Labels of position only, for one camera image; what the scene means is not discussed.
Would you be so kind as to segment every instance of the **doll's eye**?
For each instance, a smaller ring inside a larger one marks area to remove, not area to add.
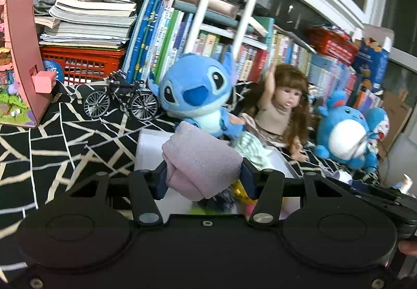
[[[165,89],[163,90],[163,97],[166,99],[166,101],[175,103],[175,99],[172,95],[172,90],[170,87],[165,87]]]
[[[216,88],[220,89],[224,84],[223,76],[221,76],[220,73],[216,71],[213,74],[211,74],[211,76],[213,77]]]

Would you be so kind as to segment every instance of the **white metal pole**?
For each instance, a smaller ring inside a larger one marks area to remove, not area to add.
[[[242,44],[243,37],[245,36],[246,29],[248,27],[249,18],[252,16],[254,11],[256,0],[247,0],[245,10],[243,11],[243,15],[240,19],[239,26],[237,28],[237,32],[233,39],[233,59],[237,59],[237,55],[239,53],[240,45]]]
[[[197,12],[195,13],[193,24],[190,32],[188,33],[187,42],[184,47],[184,53],[190,53],[193,51],[195,41],[199,35],[201,24],[204,20],[204,14],[206,13],[209,0],[200,0]]]

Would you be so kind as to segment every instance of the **doll's hair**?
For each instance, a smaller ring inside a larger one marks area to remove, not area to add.
[[[299,89],[301,91],[300,103],[293,108],[289,126],[286,129],[283,138],[284,142],[291,145],[296,136],[300,141],[308,139],[307,121],[309,114],[308,101],[308,81],[306,76],[297,68],[289,64],[280,64],[275,69],[275,88],[288,87]],[[265,80],[259,82],[250,92],[245,95],[243,100],[243,112],[255,117],[258,112],[258,101],[265,89]]]

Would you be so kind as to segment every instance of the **orange crate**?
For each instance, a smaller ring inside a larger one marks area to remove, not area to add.
[[[358,48],[339,34],[326,29],[311,27],[306,35],[309,43],[318,53],[337,58],[340,62],[350,66],[358,53]]]
[[[54,60],[64,72],[64,83],[86,84],[95,82],[120,68],[122,51],[105,51],[84,48],[40,47],[42,59]]]

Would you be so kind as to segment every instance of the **folded towel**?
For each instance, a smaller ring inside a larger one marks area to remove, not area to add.
[[[192,201],[213,197],[240,176],[239,153],[185,121],[162,151],[168,167],[166,185]]]

